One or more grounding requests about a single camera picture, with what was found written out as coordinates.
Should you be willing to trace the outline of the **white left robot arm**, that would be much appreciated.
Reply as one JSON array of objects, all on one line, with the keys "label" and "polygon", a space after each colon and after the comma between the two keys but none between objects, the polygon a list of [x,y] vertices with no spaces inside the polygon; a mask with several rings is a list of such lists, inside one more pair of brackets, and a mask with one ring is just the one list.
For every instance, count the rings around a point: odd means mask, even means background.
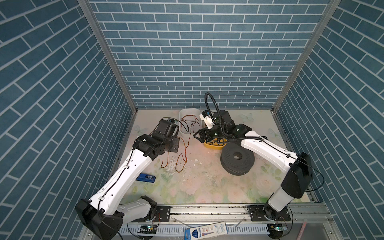
[{"label": "white left robot arm", "polygon": [[90,199],[80,199],[75,210],[84,226],[101,240],[111,240],[124,224],[156,218],[157,203],[147,196],[121,205],[128,189],[153,160],[179,149],[179,126],[161,119],[149,135],[138,137],[120,168]]}]

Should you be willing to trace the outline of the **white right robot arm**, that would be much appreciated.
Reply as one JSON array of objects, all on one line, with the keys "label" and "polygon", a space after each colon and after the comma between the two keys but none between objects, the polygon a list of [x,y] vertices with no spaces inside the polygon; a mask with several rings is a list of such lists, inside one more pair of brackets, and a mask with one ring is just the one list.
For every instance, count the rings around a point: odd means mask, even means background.
[{"label": "white right robot arm", "polygon": [[194,133],[203,144],[225,141],[220,161],[222,167],[235,176],[245,175],[260,156],[285,175],[281,185],[272,193],[262,208],[267,220],[275,221],[286,212],[287,205],[300,199],[313,179],[311,158],[306,153],[296,154],[283,149],[257,134],[244,124],[235,124],[228,111],[200,114],[205,127]]}]

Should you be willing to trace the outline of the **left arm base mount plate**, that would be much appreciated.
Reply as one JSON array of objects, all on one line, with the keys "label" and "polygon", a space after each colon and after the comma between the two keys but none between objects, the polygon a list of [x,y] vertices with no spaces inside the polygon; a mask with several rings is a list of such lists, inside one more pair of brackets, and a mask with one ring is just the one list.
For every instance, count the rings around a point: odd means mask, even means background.
[{"label": "left arm base mount plate", "polygon": [[133,223],[153,223],[153,222],[169,222],[171,214],[170,206],[151,207],[149,213],[143,217],[133,221]]}]

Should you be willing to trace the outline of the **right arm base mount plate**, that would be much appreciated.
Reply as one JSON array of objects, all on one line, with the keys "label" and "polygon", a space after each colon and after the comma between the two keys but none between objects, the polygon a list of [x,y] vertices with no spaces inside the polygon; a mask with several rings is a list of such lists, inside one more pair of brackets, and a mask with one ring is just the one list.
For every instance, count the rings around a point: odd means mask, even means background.
[{"label": "right arm base mount plate", "polygon": [[292,219],[288,207],[284,207],[282,211],[278,212],[268,204],[248,205],[246,210],[250,214],[252,222],[290,221]]}]

